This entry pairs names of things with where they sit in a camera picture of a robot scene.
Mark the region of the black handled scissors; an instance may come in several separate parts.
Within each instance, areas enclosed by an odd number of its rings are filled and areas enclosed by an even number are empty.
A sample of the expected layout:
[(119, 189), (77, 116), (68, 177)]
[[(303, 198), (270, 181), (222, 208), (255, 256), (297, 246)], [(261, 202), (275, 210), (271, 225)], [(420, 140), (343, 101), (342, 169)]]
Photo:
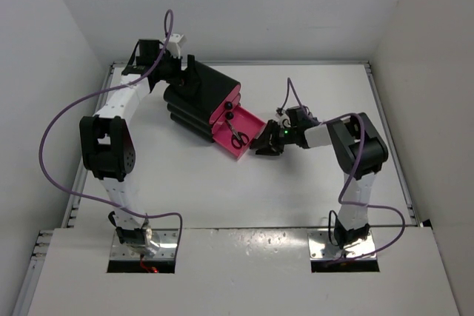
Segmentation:
[(226, 120), (226, 124), (231, 132), (231, 139), (230, 143), (234, 149), (242, 149), (245, 147), (249, 142), (250, 139), (244, 132), (238, 131), (230, 122), (230, 120)]

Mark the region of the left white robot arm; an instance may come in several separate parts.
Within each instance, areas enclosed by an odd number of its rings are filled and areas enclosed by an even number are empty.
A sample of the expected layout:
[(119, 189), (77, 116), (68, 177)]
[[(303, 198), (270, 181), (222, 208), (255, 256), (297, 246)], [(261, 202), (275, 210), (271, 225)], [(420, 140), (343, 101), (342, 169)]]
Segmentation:
[(107, 192), (113, 206), (110, 220), (120, 244), (140, 257), (154, 257), (160, 245), (134, 181), (136, 151), (128, 125), (158, 82), (176, 87), (188, 83), (181, 68), (185, 41), (185, 36), (177, 33), (163, 41), (139, 40), (121, 73), (118, 89), (100, 110), (79, 123), (83, 164)]

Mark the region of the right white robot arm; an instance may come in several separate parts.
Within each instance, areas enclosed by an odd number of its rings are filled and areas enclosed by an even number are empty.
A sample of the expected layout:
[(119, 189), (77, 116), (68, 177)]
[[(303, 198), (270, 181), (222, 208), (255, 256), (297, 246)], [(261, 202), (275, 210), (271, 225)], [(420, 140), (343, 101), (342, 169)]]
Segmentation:
[(278, 110), (278, 119), (267, 122), (250, 149), (257, 155), (278, 156), (294, 144), (302, 149), (332, 147), (344, 173), (344, 185), (338, 197), (333, 245), (343, 248), (365, 239), (370, 230), (368, 209), (375, 176), (388, 159), (388, 148), (371, 120), (363, 112), (348, 118), (320, 122), (305, 107)]

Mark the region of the pink drawer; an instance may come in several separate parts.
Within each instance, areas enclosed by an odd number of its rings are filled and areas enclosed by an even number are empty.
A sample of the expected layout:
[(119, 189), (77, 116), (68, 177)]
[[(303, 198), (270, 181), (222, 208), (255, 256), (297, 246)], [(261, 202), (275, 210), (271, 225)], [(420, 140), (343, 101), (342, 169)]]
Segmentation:
[(210, 116), (210, 121), (217, 120), (224, 111), (227, 109), (225, 108), (225, 104), (227, 102), (233, 102), (233, 100), (238, 96), (240, 93), (241, 85), (237, 84), (230, 93), (221, 101), (221, 103), (214, 109), (212, 115)]
[(247, 134), (250, 142), (242, 149), (234, 149), (230, 143), (231, 132), (226, 124), (226, 120), (219, 121), (213, 125), (213, 140), (238, 160), (250, 148), (252, 140), (257, 138), (262, 132), (265, 123), (242, 106), (236, 107), (233, 112), (230, 112), (227, 120), (230, 120), (238, 131)]
[(234, 103), (231, 101), (225, 101), (211, 114), (209, 118), (209, 124), (212, 126), (219, 121), (225, 121), (228, 119), (229, 113), (233, 112), (236, 107), (239, 107), (240, 103)]

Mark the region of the black drawer cabinet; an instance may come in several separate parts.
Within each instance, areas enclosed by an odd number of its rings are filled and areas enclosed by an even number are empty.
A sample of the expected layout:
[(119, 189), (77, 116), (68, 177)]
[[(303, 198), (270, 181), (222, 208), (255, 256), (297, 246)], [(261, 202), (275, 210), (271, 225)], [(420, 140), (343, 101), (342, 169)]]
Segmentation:
[(169, 85), (163, 98), (173, 121), (213, 143), (213, 126), (209, 124), (209, 118), (230, 91), (241, 83), (203, 63), (198, 71), (201, 89), (196, 97), (185, 98), (178, 94), (178, 87)]

